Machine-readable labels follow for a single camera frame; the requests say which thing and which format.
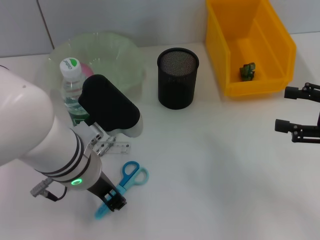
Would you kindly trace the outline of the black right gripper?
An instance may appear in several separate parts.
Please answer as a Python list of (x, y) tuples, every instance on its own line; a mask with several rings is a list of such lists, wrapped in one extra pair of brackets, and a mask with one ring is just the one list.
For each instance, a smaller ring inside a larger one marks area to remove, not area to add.
[[(302, 89), (298, 87), (287, 86), (284, 90), (286, 99), (303, 99), (313, 102), (320, 102), (320, 86), (306, 82)], [(317, 119), (317, 126), (301, 125), (291, 123), (287, 120), (276, 119), (274, 130), (280, 133), (291, 133), (293, 143), (320, 143), (320, 112)]]

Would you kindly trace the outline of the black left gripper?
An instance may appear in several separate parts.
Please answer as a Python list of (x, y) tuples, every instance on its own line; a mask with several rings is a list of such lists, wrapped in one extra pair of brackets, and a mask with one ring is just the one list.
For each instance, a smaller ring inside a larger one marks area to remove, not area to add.
[(96, 195), (103, 202), (107, 202), (107, 207), (112, 212), (115, 210), (120, 210), (127, 204), (126, 199), (123, 197), (124, 188), (115, 187), (103, 171), (100, 173), (100, 176), (95, 184), (93, 184), (87, 190)]

